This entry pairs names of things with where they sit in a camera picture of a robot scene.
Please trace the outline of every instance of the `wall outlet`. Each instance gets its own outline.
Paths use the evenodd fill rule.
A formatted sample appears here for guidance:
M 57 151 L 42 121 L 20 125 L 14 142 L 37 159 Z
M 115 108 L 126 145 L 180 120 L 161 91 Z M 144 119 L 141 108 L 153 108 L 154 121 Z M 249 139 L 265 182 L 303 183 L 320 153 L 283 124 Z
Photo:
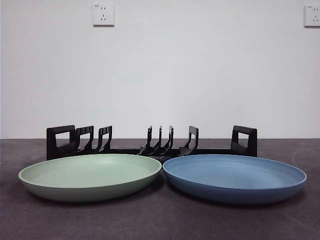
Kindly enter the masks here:
M 320 27 L 320 5 L 304 6 L 304 26 Z
M 113 3 L 94 4 L 92 8 L 93 26 L 114 26 L 115 5 Z

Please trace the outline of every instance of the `dish rack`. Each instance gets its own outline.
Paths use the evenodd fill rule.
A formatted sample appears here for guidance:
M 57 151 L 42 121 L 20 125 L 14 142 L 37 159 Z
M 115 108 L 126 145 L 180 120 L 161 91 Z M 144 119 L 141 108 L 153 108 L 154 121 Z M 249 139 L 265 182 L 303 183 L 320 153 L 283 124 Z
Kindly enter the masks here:
M 93 146 L 93 125 L 79 128 L 75 128 L 75 125 L 49 127 L 46 129 L 46 159 L 52 160 L 90 154 L 140 155 L 152 157 L 161 162 L 181 156 L 203 154 L 228 154 L 257 157 L 257 132 L 256 128 L 235 125 L 232 130 L 230 149 L 198 148 L 199 129 L 194 126 L 189 126 L 188 141 L 179 148 L 173 148 L 174 128 L 172 126 L 169 126 L 169 138 L 164 145 L 162 141 L 162 126 L 160 126 L 158 141 L 154 146 L 151 146 L 152 126 L 150 126 L 147 130 L 147 139 L 144 146 L 141 146 L 138 149 L 119 149 L 111 148 L 112 126 L 106 126 L 99 129 L 96 147 Z M 69 133 L 69 143 L 57 145 L 56 135 L 62 133 Z M 247 146 L 239 144 L 239 133 L 248 135 Z M 89 140 L 84 147 L 80 147 L 80 137 L 85 134 L 90 134 Z M 107 136 L 107 142 L 103 145 L 105 136 Z

